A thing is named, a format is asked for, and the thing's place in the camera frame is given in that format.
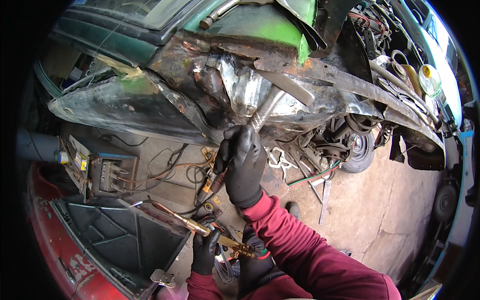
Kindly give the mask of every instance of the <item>gloved hand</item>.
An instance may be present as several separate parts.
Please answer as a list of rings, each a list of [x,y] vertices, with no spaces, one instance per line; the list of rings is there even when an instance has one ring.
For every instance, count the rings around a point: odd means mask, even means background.
[[[195,233],[193,236],[192,271],[200,275],[210,275],[212,273],[215,262],[215,246],[219,237],[220,229],[218,228],[206,238]]]
[[[228,168],[225,187],[230,201],[241,208],[254,205],[262,197],[260,180],[267,153],[260,136],[251,125],[237,125],[223,133],[214,165],[214,173]]]

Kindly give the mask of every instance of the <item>concrete floor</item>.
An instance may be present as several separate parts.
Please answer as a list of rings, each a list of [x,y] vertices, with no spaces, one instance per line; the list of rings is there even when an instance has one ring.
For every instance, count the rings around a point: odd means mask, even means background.
[[[99,136],[95,130],[92,134]],[[138,143],[144,139],[133,134],[115,134],[128,143]],[[170,148],[175,151],[181,148],[179,143],[154,138],[149,138],[139,147],[127,147],[115,138],[112,143],[141,158],[138,180],[145,177],[147,164],[161,150]],[[189,145],[180,163],[204,162],[200,149],[199,146]],[[325,237],[330,245],[351,252],[353,258],[374,270],[388,274],[393,282],[397,283],[419,250],[442,173],[414,170],[407,163],[390,161],[389,152],[390,143],[377,149],[372,165],[360,174],[336,172],[323,225],[318,225],[321,205],[308,184],[291,188],[281,202],[282,205],[288,201],[298,202],[303,213],[302,221]],[[150,165],[151,172],[159,174],[164,171],[170,155],[170,151],[159,155]],[[185,177],[185,169],[179,168],[171,182],[193,188],[194,184]],[[300,171],[293,168],[288,170],[287,182],[302,178]],[[316,188],[322,195],[323,185]],[[193,198],[160,199],[156,189],[158,188],[152,189],[150,193],[153,199],[160,200],[177,211],[192,208]],[[223,211],[219,220],[242,230],[245,222],[238,217],[225,189],[218,195],[222,199],[219,207]],[[146,194],[135,197],[143,200]],[[170,268],[170,272],[176,273],[178,286],[190,275],[191,263],[190,238],[184,251]],[[217,284],[227,299],[236,297],[235,282],[225,285],[217,278]]]

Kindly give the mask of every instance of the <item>red car body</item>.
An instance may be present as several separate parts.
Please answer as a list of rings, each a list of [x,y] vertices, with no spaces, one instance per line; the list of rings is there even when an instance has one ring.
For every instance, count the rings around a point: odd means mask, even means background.
[[[41,168],[47,163],[33,162],[28,175],[30,221],[43,257],[68,299],[127,299],[96,269],[60,223],[50,201],[68,193],[47,181]]]

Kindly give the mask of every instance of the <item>red long sleeve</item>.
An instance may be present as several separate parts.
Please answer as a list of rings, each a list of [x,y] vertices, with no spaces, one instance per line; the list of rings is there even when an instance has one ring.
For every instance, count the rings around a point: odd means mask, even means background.
[[[200,275],[192,271],[186,281],[188,300],[223,300],[212,274]]]
[[[390,277],[327,245],[325,238],[279,204],[277,197],[263,193],[260,201],[243,213],[252,221],[255,233],[278,266],[296,284],[316,299],[401,299]],[[272,280],[246,298],[268,295],[278,280]]]

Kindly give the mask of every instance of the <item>car window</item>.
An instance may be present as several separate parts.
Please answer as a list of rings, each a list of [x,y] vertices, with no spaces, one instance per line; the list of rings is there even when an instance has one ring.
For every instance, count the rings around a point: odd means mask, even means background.
[[[437,42],[438,46],[444,53],[445,58],[450,64],[450,67],[455,73],[458,61],[455,46],[447,32],[447,29],[442,24],[440,19],[433,13],[426,26],[426,30],[428,34]]]
[[[72,5],[93,8],[134,20],[147,27],[162,28],[192,0],[75,0]]]
[[[421,0],[405,0],[405,3],[410,10],[418,11],[424,20],[427,18],[429,9]]]

